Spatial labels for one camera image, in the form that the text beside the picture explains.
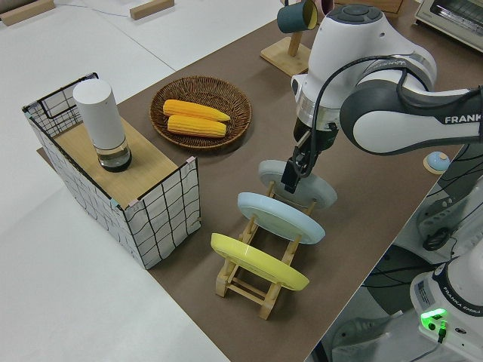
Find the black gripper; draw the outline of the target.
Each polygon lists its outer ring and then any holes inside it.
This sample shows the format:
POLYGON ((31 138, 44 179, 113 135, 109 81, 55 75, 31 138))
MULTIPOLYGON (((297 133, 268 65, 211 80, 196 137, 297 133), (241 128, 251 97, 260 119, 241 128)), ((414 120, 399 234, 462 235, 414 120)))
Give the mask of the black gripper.
POLYGON ((337 137, 338 128, 330 122, 327 130, 312 130, 299 118, 294 126, 294 139, 297 142, 293 150, 293 160, 288 159, 281 176, 284 190, 295 193, 300 181, 299 174, 311 174, 320 154, 332 147, 337 137))

